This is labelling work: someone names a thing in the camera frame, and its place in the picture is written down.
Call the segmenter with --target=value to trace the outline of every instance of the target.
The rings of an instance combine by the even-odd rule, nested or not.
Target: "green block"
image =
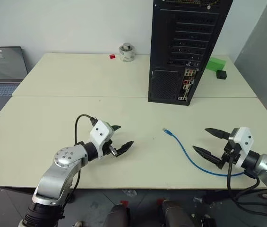
[[[226,64],[226,61],[211,57],[208,61],[206,69],[216,72],[218,70],[223,70],[225,64]]]

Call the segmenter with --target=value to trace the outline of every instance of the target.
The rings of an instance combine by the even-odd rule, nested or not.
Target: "white table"
[[[228,56],[227,79],[205,70],[194,97],[256,97]],[[107,54],[47,53],[13,96],[148,97],[149,55],[132,62]]]
[[[257,98],[194,98],[187,107],[147,98],[12,97],[0,113],[0,186],[36,187],[54,153],[74,144],[74,122],[83,113],[122,126],[112,138],[116,148],[129,140],[134,145],[119,158],[89,163],[79,188],[226,188],[225,177],[196,169],[163,127],[178,136],[198,165],[213,172],[226,173],[227,165],[218,170],[192,145],[220,157],[226,141],[205,128],[231,132],[248,126],[255,139],[252,150],[267,153],[267,111]],[[81,119],[78,139],[86,142],[91,128],[88,119]],[[232,179],[236,189],[252,184],[245,176]]]

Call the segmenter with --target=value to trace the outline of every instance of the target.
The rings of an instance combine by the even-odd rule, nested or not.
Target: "rear i/o panel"
[[[232,0],[154,0],[148,101],[189,105]]]

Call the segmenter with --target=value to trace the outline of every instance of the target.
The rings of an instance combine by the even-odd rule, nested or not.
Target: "laptop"
[[[26,75],[21,47],[0,47],[0,110]]]

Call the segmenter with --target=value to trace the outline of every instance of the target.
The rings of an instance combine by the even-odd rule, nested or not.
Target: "black cable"
[[[261,216],[265,216],[267,217],[267,214],[266,213],[262,213],[262,212],[257,212],[257,211],[253,211],[253,210],[248,210],[244,207],[242,207],[240,205],[240,203],[238,201],[235,200],[235,198],[233,197],[232,195],[232,191],[231,191],[231,172],[232,172],[232,164],[233,164],[233,157],[230,157],[230,160],[229,160],[229,169],[228,169],[228,176],[227,176],[227,189],[228,189],[228,193],[230,195],[230,198],[231,200],[236,204],[236,206],[247,212],[247,213],[250,213],[250,214],[255,214],[255,215],[261,215]]]
[[[77,117],[76,119],[76,123],[75,123],[75,144],[78,143],[78,139],[77,139],[77,127],[78,127],[78,121],[81,117],[88,117],[89,119],[91,119],[92,117],[87,115],[87,114],[81,114]]]
[[[80,177],[81,177],[81,170],[78,171],[78,178],[77,178],[77,182],[76,185],[74,186],[74,188],[72,189],[71,193],[67,196],[67,199],[65,200],[65,203],[63,204],[63,209],[65,208],[66,204],[69,202],[73,192],[77,189],[78,183],[80,181]]]
[[[267,204],[265,203],[261,203],[261,202],[239,202],[238,199],[245,193],[255,189],[260,183],[260,179],[258,177],[256,177],[256,183],[254,185],[252,185],[249,188],[246,188],[242,191],[240,191],[235,197],[234,199],[240,204],[240,205],[258,205],[258,206],[265,206],[267,207]]]
[[[77,138],[77,128],[78,128],[78,121],[81,117],[88,117],[89,119],[93,119],[93,117],[87,115],[87,114],[81,114],[77,117],[76,122],[75,122],[75,144],[78,143],[78,138]],[[81,170],[78,171],[78,178],[77,178],[77,182],[73,188],[73,190],[71,191],[71,193],[67,196],[67,199],[65,200],[64,204],[63,204],[63,208],[65,208],[66,204],[69,202],[71,196],[73,195],[73,192],[77,189],[78,183],[80,182],[80,177],[81,177]]]

